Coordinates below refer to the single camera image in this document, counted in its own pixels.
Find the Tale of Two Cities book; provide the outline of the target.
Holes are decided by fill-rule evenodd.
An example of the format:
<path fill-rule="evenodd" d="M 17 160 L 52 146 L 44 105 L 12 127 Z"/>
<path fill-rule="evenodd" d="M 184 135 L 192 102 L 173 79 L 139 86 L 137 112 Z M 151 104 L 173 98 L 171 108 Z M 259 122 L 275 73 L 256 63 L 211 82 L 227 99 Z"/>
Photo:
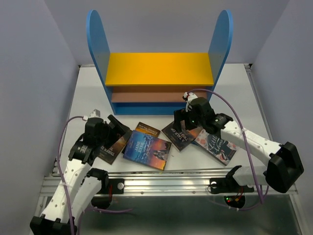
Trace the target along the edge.
<path fill-rule="evenodd" d="M 184 121 L 181 121 L 181 132 L 176 131 L 173 128 L 173 125 L 174 123 L 171 122 L 162 129 L 162 132 L 178 149 L 179 152 L 191 144 L 202 131 L 201 127 L 197 127 L 192 130 L 186 130 Z"/>

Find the Jane Eyre book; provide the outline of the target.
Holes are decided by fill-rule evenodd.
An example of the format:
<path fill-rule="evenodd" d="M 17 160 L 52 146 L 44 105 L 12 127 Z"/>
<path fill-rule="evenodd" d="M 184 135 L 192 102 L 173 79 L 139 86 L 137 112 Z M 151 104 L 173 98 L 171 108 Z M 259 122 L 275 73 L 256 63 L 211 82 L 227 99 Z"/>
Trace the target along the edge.
<path fill-rule="evenodd" d="M 172 143 L 154 136 L 133 131 L 123 158 L 134 163 L 163 171 L 168 161 Z"/>

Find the Little Women floral book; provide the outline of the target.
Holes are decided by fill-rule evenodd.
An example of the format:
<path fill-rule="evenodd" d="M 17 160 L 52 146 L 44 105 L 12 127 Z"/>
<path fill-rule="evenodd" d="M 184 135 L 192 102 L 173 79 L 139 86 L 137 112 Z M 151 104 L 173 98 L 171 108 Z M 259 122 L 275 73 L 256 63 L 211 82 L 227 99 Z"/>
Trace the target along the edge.
<path fill-rule="evenodd" d="M 193 141 L 193 144 L 204 149 L 223 165 L 228 165 L 237 152 L 237 146 L 215 135 L 207 133 L 204 129 Z"/>

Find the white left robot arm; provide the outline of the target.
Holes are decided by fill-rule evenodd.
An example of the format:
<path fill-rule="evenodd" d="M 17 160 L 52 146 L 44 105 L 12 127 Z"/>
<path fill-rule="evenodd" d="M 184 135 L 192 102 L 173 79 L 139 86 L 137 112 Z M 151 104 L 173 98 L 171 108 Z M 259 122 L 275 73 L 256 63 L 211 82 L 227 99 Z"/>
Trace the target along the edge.
<path fill-rule="evenodd" d="M 43 212 L 32 218 L 30 228 L 33 234 L 78 235 L 85 211 L 96 210 L 91 206 L 93 197 L 105 191 L 112 194 L 108 172 L 92 165 L 97 151 L 101 147 L 110 148 L 129 128 L 113 115 L 109 115 L 109 122 L 106 122 L 98 113 L 94 110 L 89 116 L 69 119 L 83 120 L 85 129 L 71 148 L 64 169 L 60 165 L 61 156 L 56 157 L 61 180 Z"/>

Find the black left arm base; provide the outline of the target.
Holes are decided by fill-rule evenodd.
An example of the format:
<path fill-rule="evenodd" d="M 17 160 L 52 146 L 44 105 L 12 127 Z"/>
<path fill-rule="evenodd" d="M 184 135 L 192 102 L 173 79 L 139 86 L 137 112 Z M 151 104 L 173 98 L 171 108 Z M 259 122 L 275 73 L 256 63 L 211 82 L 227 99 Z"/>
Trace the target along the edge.
<path fill-rule="evenodd" d="M 91 204 L 100 209 L 108 209 L 112 204 L 113 196 L 124 193 L 124 184 L 123 178 L 109 179 L 108 185 L 102 185 L 100 191 L 91 200 Z"/>

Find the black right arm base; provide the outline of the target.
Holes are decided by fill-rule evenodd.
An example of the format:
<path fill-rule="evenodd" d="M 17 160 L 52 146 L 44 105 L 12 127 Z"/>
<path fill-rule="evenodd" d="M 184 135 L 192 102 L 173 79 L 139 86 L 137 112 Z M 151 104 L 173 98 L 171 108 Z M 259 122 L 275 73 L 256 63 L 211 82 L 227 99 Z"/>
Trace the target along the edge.
<path fill-rule="evenodd" d="M 245 193 L 254 192 L 253 187 L 240 186 L 231 178 L 211 178 L 207 190 L 211 194 L 224 193 L 224 201 L 228 207 L 242 209 L 246 203 Z"/>

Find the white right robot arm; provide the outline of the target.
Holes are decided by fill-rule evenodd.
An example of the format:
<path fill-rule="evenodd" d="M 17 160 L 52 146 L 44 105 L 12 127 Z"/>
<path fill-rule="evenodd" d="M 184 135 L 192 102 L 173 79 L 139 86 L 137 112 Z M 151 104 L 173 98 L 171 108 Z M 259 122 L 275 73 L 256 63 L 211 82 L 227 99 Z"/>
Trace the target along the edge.
<path fill-rule="evenodd" d="M 263 166 L 234 167 L 225 178 L 223 186 L 236 191 L 241 186 L 267 185 L 279 193 L 286 193 L 304 172 L 304 168 L 294 144 L 265 139 L 239 125 L 226 114 L 216 114 L 209 101 L 194 93 L 185 93 L 186 107 L 174 112 L 174 129 L 181 131 L 202 128 L 207 133 L 235 144 L 256 157 Z"/>

